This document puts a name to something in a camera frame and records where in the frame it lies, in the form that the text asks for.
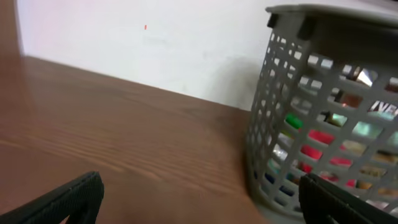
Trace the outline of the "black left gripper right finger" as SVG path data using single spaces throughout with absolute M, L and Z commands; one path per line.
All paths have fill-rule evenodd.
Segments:
M 306 224 L 397 224 L 397 218 L 315 174 L 300 178 L 298 200 Z

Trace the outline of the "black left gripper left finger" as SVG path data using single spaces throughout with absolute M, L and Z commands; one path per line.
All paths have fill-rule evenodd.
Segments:
M 76 179 L 1 215 L 1 223 L 95 223 L 104 197 L 99 172 Z

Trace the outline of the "tissue pack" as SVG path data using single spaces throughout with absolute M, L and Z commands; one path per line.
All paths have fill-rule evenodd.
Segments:
M 288 153 L 286 150 L 282 149 L 279 144 L 274 146 L 269 155 L 266 155 L 265 149 L 259 150 L 258 153 L 261 158 L 260 165 L 265 165 L 263 176 L 268 183 L 274 185 L 276 178 L 280 174 L 281 167 L 288 156 Z M 279 191 L 289 197 L 293 197 L 297 192 L 297 190 L 294 188 L 298 187 L 299 178 L 293 173 L 288 172 L 285 175 L 284 181 L 287 182 L 287 184 L 282 183 L 282 185 L 279 187 Z

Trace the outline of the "green lidded jar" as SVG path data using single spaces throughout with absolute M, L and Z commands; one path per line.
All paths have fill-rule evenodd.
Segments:
M 280 133 L 289 138 L 294 138 L 295 134 L 293 132 L 293 129 L 296 131 L 300 131 L 302 126 L 303 122 L 301 119 L 299 119 L 296 115 L 292 113 L 288 113 L 284 118 Z

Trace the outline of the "brown Nescafe Gold bag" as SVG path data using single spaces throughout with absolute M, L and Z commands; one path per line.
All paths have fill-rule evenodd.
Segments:
M 376 81 L 378 74 L 375 71 L 368 70 L 367 68 L 357 67 L 353 72 L 343 71 L 343 77 L 367 87 L 372 87 Z M 397 78 L 392 77 L 386 85 L 386 90 L 397 93 Z M 341 103 L 342 106 L 350 108 L 357 108 L 362 102 L 361 96 L 349 93 L 343 90 L 337 91 L 335 95 L 335 102 Z M 393 120 L 397 116 L 397 105 L 392 105 L 383 101 L 375 101 L 368 109 L 368 113 L 372 116 Z

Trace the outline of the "red spaghetti packet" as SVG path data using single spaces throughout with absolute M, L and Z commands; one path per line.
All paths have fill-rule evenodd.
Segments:
M 315 130 L 311 130 L 308 136 L 314 140 L 318 140 L 325 144 L 330 144 L 335 139 L 334 136 L 332 136 L 331 134 Z M 366 146 L 364 144 L 360 144 L 355 141 L 347 140 L 343 142 L 343 145 L 340 147 L 340 149 L 343 151 L 348 151 L 354 155 L 360 156 L 365 151 Z M 319 160 L 323 155 L 321 151 L 308 145 L 302 146 L 301 153 L 316 160 Z M 373 156 L 373 159 L 379 162 L 390 162 L 393 164 L 397 164 L 397 154 L 391 154 L 385 151 L 377 151 L 377 153 Z M 351 159 L 347 159 L 344 157 L 332 157 L 330 159 L 330 164 L 335 166 L 349 168 L 352 165 L 352 163 L 353 161 Z M 313 169 L 311 165 L 303 162 L 299 162 L 297 168 L 300 169 L 301 171 L 304 171 L 305 173 L 310 173 Z M 373 175 L 376 177 L 380 177 L 385 173 L 384 170 L 379 169 L 377 167 L 363 167 L 360 170 L 360 172 L 363 174 Z M 320 175 L 322 178 L 327 179 L 331 182 L 339 181 L 339 178 L 336 174 L 329 173 L 327 171 L 322 172 Z M 370 188 L 371 184 L 367 182 L 362 182 L 360 180 L 351 179 L 347 181 L 346 186 L 350 188 L 356 187 L 359 189 L 368 189 Z

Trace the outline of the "mint green pouch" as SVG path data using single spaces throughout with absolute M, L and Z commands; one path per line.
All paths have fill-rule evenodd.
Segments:
M 386 119 L 388 121 L 392 121 L 394 119 L 393 114 L 385 112 L 372 111 L 369 113 L 369 115 Z M 340 114 L 332 114 L 329 115 L 326 121 L 332 125 L 342 127 L 347 121 L 347 117 Z M 382 129 L 380 127 L 377 127 L 374 124 L 364 123 L 362 121 L 358 122 L 353 129 L 353 133 L 360 136 L 367 136 L 373 139 L 376 138 L 381 133 L 381 131 Z M 387 142 L 393 146 L 397 146 L 397 132 L 393 133 Z

